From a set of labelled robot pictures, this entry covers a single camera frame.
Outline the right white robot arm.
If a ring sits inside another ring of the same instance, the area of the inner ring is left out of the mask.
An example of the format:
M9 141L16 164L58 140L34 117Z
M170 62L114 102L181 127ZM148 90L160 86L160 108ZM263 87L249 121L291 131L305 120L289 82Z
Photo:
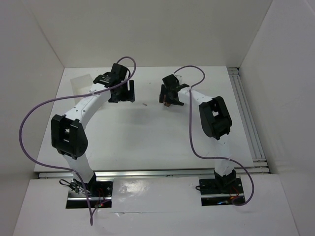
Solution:
M215 189L220 193L227 193L236 181L236 172L230 159L228 135L231 131L232 119L221 96L211 97L192 90L187 84L180 84L174 75L162 79L159 102L166 107L170 105L189 105L189 142L192 152L200 159L214 160L214 183L208 189ZM192 109L199 110L200 124L204 134L213 141L219 156L209 157L197 154L192 141Z

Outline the white cardboard box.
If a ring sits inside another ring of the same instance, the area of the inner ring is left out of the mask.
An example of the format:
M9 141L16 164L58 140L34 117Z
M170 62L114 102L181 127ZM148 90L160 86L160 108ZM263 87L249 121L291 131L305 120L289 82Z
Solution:
M74 95L88 94L93 84L93 78L90 74L70 79L70 84Z

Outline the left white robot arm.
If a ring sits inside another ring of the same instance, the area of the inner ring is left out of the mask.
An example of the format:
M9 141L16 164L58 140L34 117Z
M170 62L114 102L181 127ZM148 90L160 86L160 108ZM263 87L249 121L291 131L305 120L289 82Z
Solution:
M51 119L51 143L59 154L74 170L73 180L86 187L93 195L101 187L95 172L90 168L86 150L88 139L85 128L105 102L118 103L135 101L134 81L128 80L130 70L118 63L111 71L97 76L91 88L90 96L82 98L72 109L63 115L54 115Z

